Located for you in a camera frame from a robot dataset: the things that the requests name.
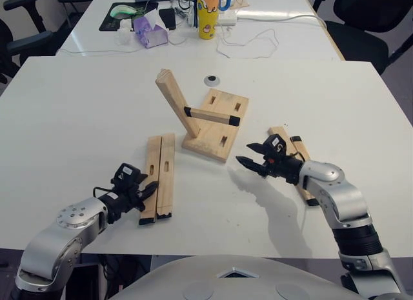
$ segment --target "black phone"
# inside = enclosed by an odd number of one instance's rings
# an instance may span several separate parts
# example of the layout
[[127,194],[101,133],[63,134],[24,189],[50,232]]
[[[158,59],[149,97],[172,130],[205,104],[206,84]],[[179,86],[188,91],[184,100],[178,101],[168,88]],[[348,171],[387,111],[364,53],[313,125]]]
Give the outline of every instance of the black phone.
[[176,29],[176,22],[175,22],[175,10],[173,8],[163,8],[158,11],[159,16],[161,17],[165,27],[169,30]]

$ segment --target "wooden plank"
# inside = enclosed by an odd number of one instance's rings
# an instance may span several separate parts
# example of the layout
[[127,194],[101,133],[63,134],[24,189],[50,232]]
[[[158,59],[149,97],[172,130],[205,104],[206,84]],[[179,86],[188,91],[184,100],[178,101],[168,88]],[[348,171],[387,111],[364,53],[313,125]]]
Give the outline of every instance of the wooden plank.
[[[287,155],[292,155],[297,152],[296,147],[290,140],[290,137],[287,134],[287,131],[282,126],[277,126],[277,127],[271,127],[268,129],[268,134],[279,134],[280,137],[282,137],[287,145]],[[297,159],[302,160],[302,157],[300,155],[296,155]],[[309,192],[306,190],[302,189],[301,187],[296,186],[298,193],[300,196],[304,199],[304,201],[307,203],[309,206],[316,206],[318,205],[317,199],[314,198]]]
[[[211,89],[201,109],[237,116],[242,122],[248,106],[248,98]],[[239,127],[195,119],[200,127],[198,137],[186,135],[182,147],[187,150],[225,162],[234,144]]]
[[[301,159],[304,161],[310,160],[310,154],[308,153],[303,140],[301,140],[301,137],[299,136],[291,137],[290,141],[294,145],[296,151],[300,153],[299,155],[296,156],[298,159]],[[309,206],[319,205],[317,199],[312,194],[310,194],[306,190],[302,190],[302,191],[305,193],[303,198]]]
[[237,116],[232,116],[228,114],[222,114],[217,112],[211,112],[206,110],[200,110],[198,108],[184,108],[186,116],[203,119],[205,121],[213,121],[215,123],[221,123],[231,126],[239,126],[241,119]]
[[159,164],[159,187],[157,193],[156,216],[158,219],[172,216],[174,195],[175,135],[162,136],[161,161]]
[[174,110],[175,114],[178,116],[188,134],[191,137],[197,137],[199,133],[199,126],[197,125],[195,119],[187,117],[184,112],[184,107],[188,105],[181,92],[181,89],[176,83],[172,71],[162,69],[161,72],[157,75],[155,83],[162,92],[165,99],[168,101],[169,105]]
[[[159,180],[159,162],[161,160],[161,142],[162,137],[150,137],[148,140],[148,151],[146,157],[146,174],[148,177],[145,179],[144,185],[149,184],[152,181]],[[146,225],[155,223],[156,217],[156,201],[157,201],[158,189],[148,199],[143,201],[145,204],[145,211],[141,213],[139,219],[140,225]]]

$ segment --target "black mouse pad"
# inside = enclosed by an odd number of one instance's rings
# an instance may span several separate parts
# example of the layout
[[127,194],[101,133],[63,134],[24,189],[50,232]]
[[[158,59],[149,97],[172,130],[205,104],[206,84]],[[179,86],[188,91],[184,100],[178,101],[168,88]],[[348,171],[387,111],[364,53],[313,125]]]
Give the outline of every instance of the black mouse pad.
[[147,5],[146,2],[116,2],[110,7],[108,13],[105,16],[105,19],[99,27],[99,31],[117,31],[119,29],[121,19],[116,19],[110,16],[110,11],[112,11],[112,9],[117,5],[128,5],[137,10],[137,14],[130,17],[132,19],[132,28],[134,27],[134,19],[142,17],[147,12],[150,12],[157,8],[157,2],[149,2]]

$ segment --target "yellow cup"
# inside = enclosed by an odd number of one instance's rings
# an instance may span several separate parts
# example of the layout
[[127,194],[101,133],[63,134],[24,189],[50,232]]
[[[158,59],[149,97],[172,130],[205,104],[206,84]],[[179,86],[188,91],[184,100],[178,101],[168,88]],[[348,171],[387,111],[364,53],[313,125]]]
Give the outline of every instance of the yellow cup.
[[212,39],[218,20],[219,0],[197,0],[197,10],[199,37]]

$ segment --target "white tissue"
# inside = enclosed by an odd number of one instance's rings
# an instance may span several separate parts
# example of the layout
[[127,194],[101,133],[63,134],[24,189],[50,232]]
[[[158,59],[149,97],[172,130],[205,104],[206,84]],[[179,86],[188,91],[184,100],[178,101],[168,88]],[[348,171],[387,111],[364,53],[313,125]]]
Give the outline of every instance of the white tissue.
[[129,44],[132,38],[132,25],[130,19],[122,19],[119,29],[117,30],[117,39],[122,45]]

